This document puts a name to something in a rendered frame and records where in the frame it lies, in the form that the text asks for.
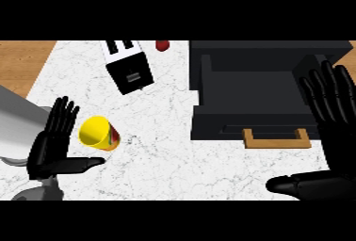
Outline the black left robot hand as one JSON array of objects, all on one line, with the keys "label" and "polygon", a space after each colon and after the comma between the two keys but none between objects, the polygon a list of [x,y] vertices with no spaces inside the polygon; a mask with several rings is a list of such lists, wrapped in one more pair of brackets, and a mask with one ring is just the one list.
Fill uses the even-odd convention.
[{"label": "black left robot hand", "polygon": [[107,162],[104,157],[67,156],[79,112],[80,107],[68,101],[68,97],[58,97],[29,156],[27,171],[32,180],[45,180],[58,174],[85,173]]}]

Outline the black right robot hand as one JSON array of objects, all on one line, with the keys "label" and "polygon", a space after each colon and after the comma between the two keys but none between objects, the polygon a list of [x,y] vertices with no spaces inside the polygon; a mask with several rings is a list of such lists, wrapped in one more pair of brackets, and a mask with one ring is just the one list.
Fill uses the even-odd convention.
[{"label": "black right robot hand", "polygon": [[300,78],[318,122],[328,170],[278,176],[266,182],[272,193],[302,201],[356,201],[356,85],[345,65],[321,63],[321,73]]}]

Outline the yellow cup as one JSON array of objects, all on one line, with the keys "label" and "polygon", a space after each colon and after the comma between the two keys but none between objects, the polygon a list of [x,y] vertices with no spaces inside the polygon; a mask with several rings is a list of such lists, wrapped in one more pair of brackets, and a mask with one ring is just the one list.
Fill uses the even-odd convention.
[{"label": "yellow cup", "polygon": [[79,140],[85,146],[107,152],[120,145],[120,134],[104,116],[91,117],[80,128]]}]

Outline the dark grey open drawer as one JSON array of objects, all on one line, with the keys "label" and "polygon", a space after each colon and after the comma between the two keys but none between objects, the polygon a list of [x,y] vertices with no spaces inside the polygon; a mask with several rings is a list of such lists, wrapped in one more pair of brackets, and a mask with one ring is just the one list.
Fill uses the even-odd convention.
[{"label": "dark grey open drawer", "polygon": [[320,138],[299,79],[337,62],[354,46],[346,40],[193,40],[190,88],[194,140],[293,139],[296,129]]}]

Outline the black and white toaster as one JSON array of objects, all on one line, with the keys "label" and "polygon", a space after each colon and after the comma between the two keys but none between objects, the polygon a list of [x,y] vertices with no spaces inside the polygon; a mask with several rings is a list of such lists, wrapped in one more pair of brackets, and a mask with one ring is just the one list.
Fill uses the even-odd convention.
[{"label": "black and white toaster", "polygon": [[136,40],[102,40],[107,71],[123,95],[154,83],[150,62]]}]

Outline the red round object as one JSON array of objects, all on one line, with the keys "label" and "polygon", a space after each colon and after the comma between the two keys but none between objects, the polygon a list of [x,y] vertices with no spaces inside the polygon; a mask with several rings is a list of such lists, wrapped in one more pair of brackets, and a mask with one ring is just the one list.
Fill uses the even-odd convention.
[{"label": "red round object", "polygon": [[167,40],[159,40],[156,42],[156,49],[164,52],[170,48],[170,42]]}]

